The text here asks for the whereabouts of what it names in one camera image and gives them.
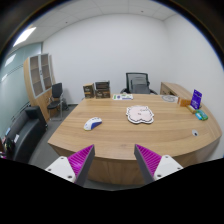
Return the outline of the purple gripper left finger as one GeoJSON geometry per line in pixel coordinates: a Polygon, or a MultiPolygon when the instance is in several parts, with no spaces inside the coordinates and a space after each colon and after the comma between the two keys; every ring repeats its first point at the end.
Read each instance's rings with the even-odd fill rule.
{"type": "Polygon", "coordinates": [[[46,168],[46,171],[83,186],[94,156],[95,147],[90,145],[68,157],[60,156],[46,168]]]}

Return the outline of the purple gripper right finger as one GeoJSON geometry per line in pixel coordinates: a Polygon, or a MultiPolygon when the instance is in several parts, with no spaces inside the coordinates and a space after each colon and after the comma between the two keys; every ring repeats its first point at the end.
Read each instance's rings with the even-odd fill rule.
{"type": "Polygon", "coordinates": [[[145,184],[152,183],[182,169],[182,166],[171,156],[161,156],[138,144],[135,145],[134,155],[145,184]]]}

